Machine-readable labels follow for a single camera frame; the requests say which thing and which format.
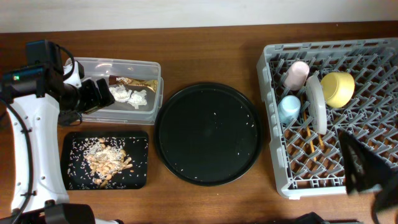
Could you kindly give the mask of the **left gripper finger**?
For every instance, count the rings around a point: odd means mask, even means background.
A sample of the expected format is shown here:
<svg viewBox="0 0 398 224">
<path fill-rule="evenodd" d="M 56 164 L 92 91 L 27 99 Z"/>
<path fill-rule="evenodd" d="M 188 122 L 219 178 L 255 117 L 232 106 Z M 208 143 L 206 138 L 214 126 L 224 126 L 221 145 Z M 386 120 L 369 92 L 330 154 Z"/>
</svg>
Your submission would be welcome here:
<svg viewBox="0 0 398 224">
<path fill-rule="evenodd" d="M 99 93 L 101 95 L 100 106 L 107 107 L 115 102 L 113 94 L 109 90 L 109 86 L 104 78 L 96 81 Z"/>
<path fill-rule="evenodd" d="M 81 109 L 94 109 L 100 105 L 100 93 L 93 80 L 86 80 L 82 83 Z"/>
</svg>

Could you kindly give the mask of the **white tissue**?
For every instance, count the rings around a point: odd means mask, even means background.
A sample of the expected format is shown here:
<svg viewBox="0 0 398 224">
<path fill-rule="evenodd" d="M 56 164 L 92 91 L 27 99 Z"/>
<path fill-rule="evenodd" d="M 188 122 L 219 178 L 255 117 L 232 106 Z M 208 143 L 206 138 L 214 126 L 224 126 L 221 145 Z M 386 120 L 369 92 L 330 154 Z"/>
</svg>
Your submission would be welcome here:
<svg viewBox="0 0 398 224">
<path fill-rule="evenodd" d="M 127 102 L 132 94 L 132 90 L 127 89 L 124 85 L 118 85 L 116 87 L 109 87 L 110 93 L 113 95 L 115 101 L 120 103 Z"/>
<path fill-rule="evenodd" d="M 135 110 L 138 110 L 140 106 L 147 105 L 146 95 L 147 93 L 145 90 L 141 91 L 134 90 L 134 92 L 130 96 L 130 99 L 128 99 L 127 103 L 133 106 Z"/>
</svg>

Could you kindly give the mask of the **brown snack wrapper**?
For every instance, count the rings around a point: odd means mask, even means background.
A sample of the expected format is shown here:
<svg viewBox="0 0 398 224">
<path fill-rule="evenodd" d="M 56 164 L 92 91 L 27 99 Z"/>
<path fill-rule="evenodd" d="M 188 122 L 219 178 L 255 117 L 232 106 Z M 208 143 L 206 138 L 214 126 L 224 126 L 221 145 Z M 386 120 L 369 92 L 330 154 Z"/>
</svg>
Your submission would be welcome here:
<svg viewBox="0 0 398 224">
<path fill-rule="evenodd" d="M 126 77 L 109 77 L 110 85 L 127 85 L 127 86 L 141 86 L 147 87 L 153 92 L 157 91 L 158 81 L 157 80 L 140 80 L 136 78 L 126 78 Z"/>
</svg>

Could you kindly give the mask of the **food scraps pile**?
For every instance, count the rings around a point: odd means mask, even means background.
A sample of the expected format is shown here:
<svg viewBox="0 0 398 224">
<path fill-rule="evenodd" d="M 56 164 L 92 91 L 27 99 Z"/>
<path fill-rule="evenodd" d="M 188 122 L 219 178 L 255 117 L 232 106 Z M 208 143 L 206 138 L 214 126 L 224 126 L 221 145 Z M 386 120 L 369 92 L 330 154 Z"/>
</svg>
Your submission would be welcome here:
<svg viewBox="0 0 398 224">
<path fill-rule="evenodd" d="M 83 158 L 90 167 L 93 183 L 100 189 L 110 186 L 112 178 L 122 171 L 134 172 L 125 145 L 125 139 L 117 137 L 88 138 L 84 143 Z"/>
</svg>

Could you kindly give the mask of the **yellow bowl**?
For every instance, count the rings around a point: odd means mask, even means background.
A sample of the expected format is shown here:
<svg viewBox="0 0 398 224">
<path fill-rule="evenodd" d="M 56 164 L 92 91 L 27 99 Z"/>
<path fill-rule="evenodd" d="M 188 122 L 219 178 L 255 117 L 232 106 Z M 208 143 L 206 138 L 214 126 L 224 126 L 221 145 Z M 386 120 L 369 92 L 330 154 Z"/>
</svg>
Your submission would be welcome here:
<svg viewBox="0 0 398 224">
<path fill-rule="evenodd" d="M 342 108 L 352 98 L 355 82 L 351 74 L 346 72 L 331 72 L 320 82 L 323 96 L 328 106 Z"/>
</svg>

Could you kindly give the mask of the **grey plate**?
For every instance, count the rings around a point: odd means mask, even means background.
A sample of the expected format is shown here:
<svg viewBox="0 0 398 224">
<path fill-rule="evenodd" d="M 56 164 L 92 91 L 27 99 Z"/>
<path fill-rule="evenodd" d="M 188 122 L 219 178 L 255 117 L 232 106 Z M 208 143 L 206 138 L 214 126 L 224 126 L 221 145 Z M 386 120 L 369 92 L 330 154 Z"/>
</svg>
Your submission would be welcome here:
<svg viewBox="0 0 398 224">
<path fill-rule="evenodd" d="M 306 96 L 309 101 L 308 112 L 313 118 L 312 126 L 318 134 L 326 134 L 327 115 L 326 103 L 323 95 L 322 86 L 317 76 L 312 75 L 306 81 Z"/>
</svg>

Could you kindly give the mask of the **wooden chopstick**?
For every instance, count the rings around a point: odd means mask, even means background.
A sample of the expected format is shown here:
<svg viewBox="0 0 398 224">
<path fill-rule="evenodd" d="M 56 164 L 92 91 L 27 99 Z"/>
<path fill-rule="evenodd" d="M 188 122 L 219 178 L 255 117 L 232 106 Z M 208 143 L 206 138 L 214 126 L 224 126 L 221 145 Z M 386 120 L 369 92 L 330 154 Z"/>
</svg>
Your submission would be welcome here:
<svg viewBox="0 0 398 224">
<path fill-rule="evenodd" d="M 324 150 L 325 145 L 324 145 L 324 143 L 323 143 L 322 136 L 321 136 L 320 134 L 318 134 L 318 141 L 319 141 L 320 148 L 321 148 L 322 150 Z"/>
<path fill-rule="evenodd" d="M 303 96 L 300 97 L 300 102 L 303 104 Z M 307 121 L 307 114 L 305 112 L 305 109 L 303 109 L 302 114 L 303 114 L 304 121 Z M 306 125 L 306 131 L 307 131 L 307 137 L 310 137 L 311 132 L 310 132 L 310 128 L 308 127 L 308 125 Z M 310 140 L 310 149 L 311 149 L 311 152 L 315 152 L 315 148 L 314 148 L 312 140 Z"/>
</svg>

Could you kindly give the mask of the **blue plastic cup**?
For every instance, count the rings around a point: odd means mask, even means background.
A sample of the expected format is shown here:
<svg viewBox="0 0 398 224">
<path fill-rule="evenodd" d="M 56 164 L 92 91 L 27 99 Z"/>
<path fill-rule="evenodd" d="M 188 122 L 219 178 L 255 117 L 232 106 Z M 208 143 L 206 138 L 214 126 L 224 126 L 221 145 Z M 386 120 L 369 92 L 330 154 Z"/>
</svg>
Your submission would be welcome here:
<svg viewBox="0 0 398 224">
<path fill-rule="evenodd" d="M 294 95 L 285 96 L 277 105 L 279 121 L 289 124 L 293 119 L 297 119 L 301 109 L 300 100 Z"/>
</svg>

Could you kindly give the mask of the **pink plastic cup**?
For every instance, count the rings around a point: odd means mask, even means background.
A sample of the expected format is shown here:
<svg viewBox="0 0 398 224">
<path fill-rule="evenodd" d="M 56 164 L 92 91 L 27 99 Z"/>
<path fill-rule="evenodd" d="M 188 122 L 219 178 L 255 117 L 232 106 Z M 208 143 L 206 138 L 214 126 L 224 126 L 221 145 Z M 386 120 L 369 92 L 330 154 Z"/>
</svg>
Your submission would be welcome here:
<svg viewBox="0 0 398 224">
<path fill-rule="evenodd" d="M 303 61 L 294 62 L 286 73 L 286 78 L 283 82 L 283 86 L 292 91 L 298 91 L 304 86 L 308 77 L 310 67 Z"/>
</svg>

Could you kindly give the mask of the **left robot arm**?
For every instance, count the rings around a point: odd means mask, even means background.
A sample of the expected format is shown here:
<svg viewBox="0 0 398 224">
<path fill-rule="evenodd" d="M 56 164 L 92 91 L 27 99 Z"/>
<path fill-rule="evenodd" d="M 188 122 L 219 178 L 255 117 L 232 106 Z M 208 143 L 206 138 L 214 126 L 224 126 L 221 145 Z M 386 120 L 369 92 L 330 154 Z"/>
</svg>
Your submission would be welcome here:
<svg viewBox="0 0 398 224">
<path fill-rule="evenodd" d="M 63 183 L 57 127 L 114 103 L 104 79 L 84 79 L 83 65 L 48 41 L 25 46 L 27 65 L 1 77 L 16 165 L 11 216 L 1 223 L 94 223 L 89 205 L 70 203 Z"/>
</svg>

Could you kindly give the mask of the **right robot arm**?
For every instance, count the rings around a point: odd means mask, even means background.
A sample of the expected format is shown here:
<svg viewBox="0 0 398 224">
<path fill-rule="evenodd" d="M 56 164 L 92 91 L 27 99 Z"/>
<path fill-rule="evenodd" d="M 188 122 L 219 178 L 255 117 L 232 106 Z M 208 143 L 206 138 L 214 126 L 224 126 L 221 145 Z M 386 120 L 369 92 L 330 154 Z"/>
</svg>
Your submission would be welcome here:
<svg viewBox="0 0 398 224">
<path fill-rule="evenodd" d="M 362 193 L 380 186 L 371 207 L 374 223 L 379 223 L 378 213 L 397 206 L 397 172 L 392 170 L 379 156 L 366 149 L 352 134 L 342 131 L 339 135 L 346 193 Z"/>
</svg>

